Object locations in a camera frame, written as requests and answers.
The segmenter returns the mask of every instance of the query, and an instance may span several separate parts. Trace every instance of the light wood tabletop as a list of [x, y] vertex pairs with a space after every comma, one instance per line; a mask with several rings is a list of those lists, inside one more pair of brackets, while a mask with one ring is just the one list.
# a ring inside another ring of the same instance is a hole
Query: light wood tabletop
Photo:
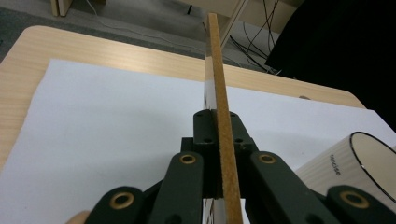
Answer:
[[[18, 137], [50, 59], [204, 81], [205, 60], [45, 26], [27, 28], [0, 64], [0, 169]], [[365, 108], [353, 94], [224, 65], [228, 86]]]

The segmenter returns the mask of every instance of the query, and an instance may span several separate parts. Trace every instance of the floor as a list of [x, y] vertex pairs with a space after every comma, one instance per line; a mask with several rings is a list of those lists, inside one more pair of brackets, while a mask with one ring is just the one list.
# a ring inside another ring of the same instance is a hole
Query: floor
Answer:
[[[105, 5], [89, 0], [74, 0], [65, 17], [52, 15], [50, 0], [2, 0], [0, 7], [191, 52], [205, 52], [203, 21], [207, 12], [192, 7], [188, 14], [190, 5], [177, 0], [107, 0]], [[256, 63], [248, 60], [246, 54], [230, 39], [223, 50], [224, 60], [268, 72], [263, 54], [269, 54], [269, 48], [278, 38], [278, 34], [271, 34], [273, 39], [269, 39], [267, 30], [239, 21], [233, 28], [232, 37], [239, 44], [250, 46], [250, 50], [255, 50], [261, 56], [250, 51], [249, 55]]]

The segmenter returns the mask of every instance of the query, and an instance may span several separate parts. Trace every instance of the cup rim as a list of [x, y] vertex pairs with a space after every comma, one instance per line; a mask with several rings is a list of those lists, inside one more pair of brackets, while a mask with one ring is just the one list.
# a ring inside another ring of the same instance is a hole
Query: cup rim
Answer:
[[393, 152], [393, 154], [395, 154], [395, 156], [396, 156], [396, 151], [393, 150], [393, 148], [391, 148], [391, 147], [388, 146], [387, 144], [385, 144], [383, 141], [381, 141], [380, 139], [378, 139], [377, 137], [375, 137], [375, 136], [373, 136], [373, 135], [371, 135], [371, 134], [369, 134], [369, 133], [365, 133], [365, 132], [354, 132], [354, 133], [352, 133], [352, 134], [349, 136], [349, 145], [350, 145], [350, 148], [352, 149], [353, 155], [355, 156], [356, 160], [358, 161], [359, 165], [361, 166], [361, 169], [364, 171], [364, 173], [367, 174], [367, 176], [369, 176], [369, 178], [373, 181], [373, 183], [375, 183], [376, 186], [377, 186], [385, 195], [387, 195], [394, 203], [396, 203], [396, 200], [395, 200], [389, 193], [387, 193], [387, 191], [384, 190], [384, 189], [375, 181], [375, 179], [370, 175], [369, 171], [364, 167], [364, 165], [362, 164], [361, 160], [359, 160], [359, 157], [358, 157], [358, 155], [356, 154], [355, 148], [353, 147], [353, 144], [352, 144], [353, 135], [358, 134], [358, 133], [361, 133], [361, 134], [364, 134], [364, 135], [367, 135], [367, 136], [370, 136], [370, 137], [374, 138], [374, 140], [378, 141], [381, 145], [383, 145], [384, 147], [387, 147], [391, 152]]

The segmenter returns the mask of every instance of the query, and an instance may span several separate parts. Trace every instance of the paper cup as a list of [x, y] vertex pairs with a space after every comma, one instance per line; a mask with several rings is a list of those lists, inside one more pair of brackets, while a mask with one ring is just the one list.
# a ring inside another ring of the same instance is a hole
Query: paper cup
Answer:
[[312, 190], [349, 185], [376, 197], [396, 213], [396, 153], [368, 133], [356, 132], [296, 171]]

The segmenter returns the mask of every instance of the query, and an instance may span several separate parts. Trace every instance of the white paper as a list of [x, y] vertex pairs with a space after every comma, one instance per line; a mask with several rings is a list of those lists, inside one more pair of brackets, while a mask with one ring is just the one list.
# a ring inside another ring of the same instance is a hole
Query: white paper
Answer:
[[[259, 149], [293, 170], [356, 131], [396, 145], [372, 110], [237, 88], [228, 97]], [[147, 189], [203, 104], [203, 82], [52, 60], [0, 176], [0, 223], [65, 223], [111, 189]]]

